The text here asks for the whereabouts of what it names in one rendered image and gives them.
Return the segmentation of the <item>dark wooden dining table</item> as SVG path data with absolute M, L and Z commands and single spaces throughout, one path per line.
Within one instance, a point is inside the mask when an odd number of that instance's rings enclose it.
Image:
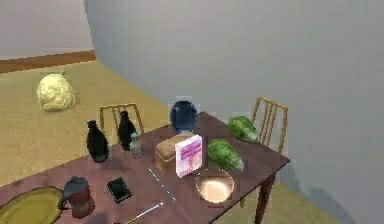
M 61 188 L 71 177 L 83 176 L 88 180 L 96 209 L 81 220 L 72 218 L 71 214 L 65 211 L 58 224 L 124 222 L 159 202 L 164 202 L 164 205 L 140 218 L 137 224 L 212 224 L 255 189 L 260 190 L 255 224 L 261 224 L 275 174 L 289 159 L 259 143 L 249 144 L 233 138 L 225 123 L 206 112 L 199 114 L 196 132 L 203 137 L 204 143 L 214 138 L 227 140 L 244 160 L 245 168 L 242 172 L 230 173 L 235 181 L 235 189 L 230 199 L 224 203 L 213 204 L 200 197 L 196 189 L 196 173 L 179 178 L 171 171 L 156 168 L 155 146 L 174 135 L 171 127 L 164 126 L 141 136 L 142 155 L 138 159 L 132 158 L 116 145 L 111 149 L 111 158 L 104 163 L 95 163 L 87 157 L 82 157 L 1 187 L 0 205 L 33 188 Z M 154 171 L 175 197 L 176 202 L 163 191 L 148 168 Z M 123 178 L 132 196 L 117 204 L 109 192 L 107 183 L 119 177 Z

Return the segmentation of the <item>light wooden slatted chair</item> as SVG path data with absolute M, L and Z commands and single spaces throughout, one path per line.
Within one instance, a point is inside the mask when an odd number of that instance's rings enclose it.
M 277 103 L 271 99 L 259 96 L 256 100 L 253 113 L 251 116 L 251 123 L 256 120 L 257 113 L 260 111 L 261 104 L 264 104 L 263 119 L 261 120 L 259 128 L 260 143 L 265 146 L 270 146 L 271 137 L 276 121 L 278 111 L 282 111 L 282 127 L 279 137 L 279 144 L 277 146 L 277 152 L 281 154 L 283 152 L 283 146 L 285 142 L 285 136 L 288 125 L 288 107 L 286 105 Z
M 120 124 L 120 113 L 122 111 L 127 111 L 130 107 L 134 109 L 137 122 L 139 125 L 139 129 L 141 133 L 144 133 L 144 126 L 141 119 L 140 112 L 138 110 L 138 106 L 136 103 L 128 103 L 128 104 L 114 104 L 114 105 L 103 105 L 99 107 L 99 128 L 102 132 L 105 132 L 105 116 L 104 112 L 106 110 L 111 111 L 115 131 L 118 131 L 118 127 Z

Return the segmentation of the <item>pink and white book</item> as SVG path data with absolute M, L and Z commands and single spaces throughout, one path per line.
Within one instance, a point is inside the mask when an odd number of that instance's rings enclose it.
M 194 135 L 175 145 L 176 174 L 183 178 L 202 166 L 202 137 Z

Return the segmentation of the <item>yellow tied garbage bag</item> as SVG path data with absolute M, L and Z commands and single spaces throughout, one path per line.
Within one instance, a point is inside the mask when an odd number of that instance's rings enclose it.
M 49 73 L 36 88 L 37 102 L 44 111 L 62 111 L 76 103 L 76 91 L 65 78 L 65 72 Z

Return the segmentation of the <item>dark blue glass vase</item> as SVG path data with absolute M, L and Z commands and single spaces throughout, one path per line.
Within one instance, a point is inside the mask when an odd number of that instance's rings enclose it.
M 170 111 L 170 121 L 177 133 L 192 132 L 197 123 L 197 109 L 190 101 L 177 101 Z

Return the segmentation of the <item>green lettuce head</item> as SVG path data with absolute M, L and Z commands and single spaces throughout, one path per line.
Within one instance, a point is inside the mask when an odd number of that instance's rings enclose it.
M 218 168 L 229 171 L 244 169 L 244 162 L 235 148 L 224 139 L 213 139 L 207 146 L 207 158 Z
M 228 122 L 228 127 L 231 135 L 239 140 L 254 143 L 260 140 L 260 136 L 245 116 L 233 117 Z

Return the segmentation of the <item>brown bread loaf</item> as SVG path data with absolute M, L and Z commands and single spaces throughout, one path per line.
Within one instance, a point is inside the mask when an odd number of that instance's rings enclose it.
M 160 142 L 155 148 L 156 167 L 161 171 L 175 171 L 176 151 L 175 145 L 193 136 L 193 133 L 186 132 L 175 135 Z

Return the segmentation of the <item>yellow green plate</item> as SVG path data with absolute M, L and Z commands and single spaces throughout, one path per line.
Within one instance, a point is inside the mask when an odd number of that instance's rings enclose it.
M 62 214 L 62 191 L 39 187 L 21 193 L 0 207 L 0 224 L 53 224 Z

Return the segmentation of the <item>black cell phone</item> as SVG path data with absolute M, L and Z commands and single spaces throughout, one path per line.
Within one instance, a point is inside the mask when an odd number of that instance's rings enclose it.
M 127 187 L 127 184 L 125 183 L 122 177 L 109 181 L 107 183 L 107 187 L 114 201 L 117 204 L 121 203 L 122 201 L 132 196 L 132 192 Z

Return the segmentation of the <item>black wine bottle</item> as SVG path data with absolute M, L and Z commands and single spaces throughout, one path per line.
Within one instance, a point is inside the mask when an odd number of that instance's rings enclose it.
M 95 163 L 103 163 L 109 157 L 108 140 L 98 128 L 95 120 L 89 120 L 87 127 L 86 147 L 88 152 Z
M 125 151 L 130 150 L 132 142 L 131 134 L 136 132 L 133 122 L 130 120 L 127 111 L 120 112 L 120 123 L 118 126 L 118 138 L 122 148 Z

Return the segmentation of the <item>thin silver knife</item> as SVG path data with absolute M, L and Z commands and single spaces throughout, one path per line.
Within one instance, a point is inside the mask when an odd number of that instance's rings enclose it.
M 175 197 L 172 195 L 172 193 L 166 188 L 166 186 L 160 181 L 160 179 L 157 177 L 157 175 L 154 173 L 154 171 L 151 168 L 148 168 L 148 171 L 151 173 L 154 180 L 159 184 L 159 186 L 163 189 L 163 191 L 170 197 L 170 199 L 173 202 L 176 202 Z

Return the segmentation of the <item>small clear glass bottle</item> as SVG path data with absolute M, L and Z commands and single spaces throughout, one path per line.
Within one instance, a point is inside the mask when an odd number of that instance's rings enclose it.
M 130 152 L 135 159 L 141 156 L 141 143 L 137 133 L 131 134 Z

